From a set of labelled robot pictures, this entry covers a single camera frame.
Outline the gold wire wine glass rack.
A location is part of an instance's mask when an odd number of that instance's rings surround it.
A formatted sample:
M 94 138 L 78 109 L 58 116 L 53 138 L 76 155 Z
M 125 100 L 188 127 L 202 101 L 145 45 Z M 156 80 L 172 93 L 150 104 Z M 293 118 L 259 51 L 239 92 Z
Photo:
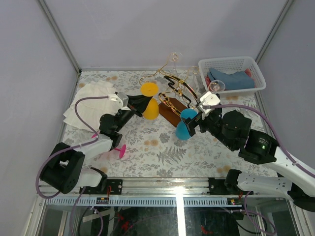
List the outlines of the gold wire wine glass rack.
M 197 66 L 191 66 L 186 70 L 183 78 L 176 77 L 171 74 L 173 63 L 169 62 L 168 57 L 166 63 L 156 70 L 156 72 L 145 75 L 139 80 L 140 86 L 144 83 L 152 82 L 157 75 L 162 75 L 167 81 L 167 88 L 158 92 L 159 114 L 165 118 L 174 127 L 181 121 L 180 114 L 184 109 L 196 108 L 198 95 L 191 85 L 188 83 L 190 76 L 199 73 Z

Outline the yellow plastic goblet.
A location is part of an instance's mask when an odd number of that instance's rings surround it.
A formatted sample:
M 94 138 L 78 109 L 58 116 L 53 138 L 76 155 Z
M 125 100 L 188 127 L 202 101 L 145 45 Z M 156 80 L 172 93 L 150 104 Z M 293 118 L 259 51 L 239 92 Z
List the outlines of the yellow plastic goblet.
M 154 120 L 159 115 L 158 102 L 154 99 L 154 96 L 158 94 L 158 86 L 155 83 L 144 83 L 140 88 L 141 94 L 150 98 L 146 110 L 143 113 L 143 117 L 147 120 Z

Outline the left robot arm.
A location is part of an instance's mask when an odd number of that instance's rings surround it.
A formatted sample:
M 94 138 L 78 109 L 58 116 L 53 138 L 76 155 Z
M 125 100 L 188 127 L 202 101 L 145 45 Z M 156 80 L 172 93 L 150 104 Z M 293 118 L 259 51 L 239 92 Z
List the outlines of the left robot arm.
M 94 167 L 84 170 L 83 164 L 90 158 L 114 150 L 122 139 L 119 131 L 134 115 L 143 116 L 151 97 L 115 93 L 102 97 L 105 98 L 117 103 L 118 111 L 114 115 L 103 114 L 99 120 L 99 131 L 87 142 L 75 146 L 56 144 L 37 173 L 35 187 L 38 195 L 47 198 L 40 191 L 40 181 L 55 188 L 58 194 L 68 194 L 76 187 L 85 194 L 107 192 L 107 174 Z

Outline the pink plastic wine glass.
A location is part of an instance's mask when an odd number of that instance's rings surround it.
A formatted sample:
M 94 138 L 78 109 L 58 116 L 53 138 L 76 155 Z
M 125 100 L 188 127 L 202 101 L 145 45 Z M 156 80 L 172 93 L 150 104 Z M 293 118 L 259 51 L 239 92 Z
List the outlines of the pink plastic wine glass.
M 105 134 L 96 133 L 92 135 L 92 138 L 97 139 L 97 141 L 92 144 L 92 151 L 95 151 L 96 155 L 116 150 L 119 152 L 119 158 L 122 159 L 126 152 L 126 145 L 118 147 L 122 139 L 122 135 L 117 132 L 108 136 Z

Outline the ribbed clear wine glass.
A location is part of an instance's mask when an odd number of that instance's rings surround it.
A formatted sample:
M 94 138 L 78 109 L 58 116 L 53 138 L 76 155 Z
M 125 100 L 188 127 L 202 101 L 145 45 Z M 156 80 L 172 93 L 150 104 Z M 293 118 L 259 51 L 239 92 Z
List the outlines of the ribbed clear wine glass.
M 177 64 L 182 59 L 182 57 L 183 57 L 182 53 L 178 53 L 178 52 L 172 52 L 168 56 L 169 62 L 173 63 L 173 68 L 172 68 L 171 74 L 176 76 L 176 77 L 178 77 Z

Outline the blue plastic wine glass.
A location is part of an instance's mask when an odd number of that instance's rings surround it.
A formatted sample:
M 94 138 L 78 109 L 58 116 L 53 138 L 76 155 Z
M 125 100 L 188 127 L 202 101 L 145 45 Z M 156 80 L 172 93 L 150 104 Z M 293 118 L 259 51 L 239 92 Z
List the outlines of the blue plastic wine glass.
M 180 114 L 181 121 L 178 123 L 175 135 L 180 140 L 188 140 L 191 138 L 188 128 L 184 123 L 184 120 L 187 118 L 194 118 L 197 115 L 197 112 L 193 109 L 184 109 Z

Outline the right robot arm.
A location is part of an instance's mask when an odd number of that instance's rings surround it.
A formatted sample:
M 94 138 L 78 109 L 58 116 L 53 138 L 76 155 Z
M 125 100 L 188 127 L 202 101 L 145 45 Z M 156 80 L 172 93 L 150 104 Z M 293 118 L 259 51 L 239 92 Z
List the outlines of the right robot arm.
M 230 151 L 252 164 L 264 165 L 279 177 L 254 177 L 242 171 L 231 170 L 224 182 L 225 190 L 235 194 L 239 190 L 262 191 L 282 196 L 310 212 L 315 210 L 315 171 L 292 156 L 275 134 L 270 136 L 251 128 L 252 121 L 233 110 L 222 113 L 223 105 L 212 106 L 209 113 L 185 115 L 182 122 L 190 136 L 199 127 L 202 133 L 209 132 Z

